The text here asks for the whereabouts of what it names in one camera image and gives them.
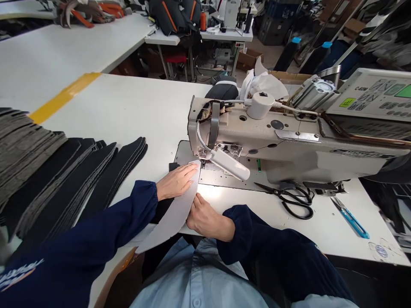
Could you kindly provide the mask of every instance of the scissors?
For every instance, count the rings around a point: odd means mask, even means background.
[[[331,201],[341,212],[344,218],[354,228],[354,230],[358,233],[358,235],[362,238],[369,239],[369,234],[367,233],[367,231],[365,231],[365,229],[360,225],[360,223],[355,219],[355,217],[350,213],[350,211],[345,207],[345,205],[337,197],[331,197]]]
[[[314,215],[314,211],[310,207],[310,205],[313,204],[313,200],[310,197],[310,189],[308,189],[308,192],[306,192],[304,189],[299,188],[298,186],[296,186],[295,189],[303,194],[303,196],[298,196],[298,195],[293,195],[292,193],[290,193],[287,190],[277,190],[277,189],[274,189],[274,188],[271,188],[271,187],[268,187],[268,186],[265,186],[263,184],[259,184],[259,183],[256,183],[256,182],[254,182],[254,184],[260,186],[267,193],[272,194],[272,195],[276,195],[278,198],[280,198],[280,200],[282,201],[282,204],[285,207],[285,209],[287,210],[287,212],[289,212],[295,218],[306,220],[306,219],[310,219]],[[297,200],[297,201],[289,200],[289,199],[285,198],[284,195],[289,196],[289,197],[291,197],[291,198],[293,198],[294,200]],[[301,207],[306,208],[308,210],[308,214],[306,216],[297,215],[296,213],[294,213],[288,207],[287,203],[299,205]]]

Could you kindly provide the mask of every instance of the sewing machine control panel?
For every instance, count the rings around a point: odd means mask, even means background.
[[[411,73],[361,68],[339,91],[328,114],[411,122]]]

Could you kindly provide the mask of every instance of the backpack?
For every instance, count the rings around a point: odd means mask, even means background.
[[[200,0],[150,0],[149,2],[149,15],[155,19],[166,36],[198,32],[200,14]]]

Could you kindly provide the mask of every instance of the blue jacket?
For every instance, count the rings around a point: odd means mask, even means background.
[[[151,221],[157,203],[155,183],[136,181],[130,197],[16,260],[0,275],[1,306],[87,307],[94,280],[117,249]],[[263,254],[292,302],[309,294],[354,301],[332,264],[302,234],[271,228],[246,205],[224,215],[235,223],[233,241],[217,241],[226,264]]]

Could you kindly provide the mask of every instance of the yellow stripe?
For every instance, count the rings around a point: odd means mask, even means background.
[[[43,106],[38,108],[29,117],[36,124],[41,124],[49,117],[55,114],[61,107],[66,105],[74,96],[83,91],[89,84],[91,84],[101,73],[84,74],[67,88],[62,90],[56,97],[49,100]]]

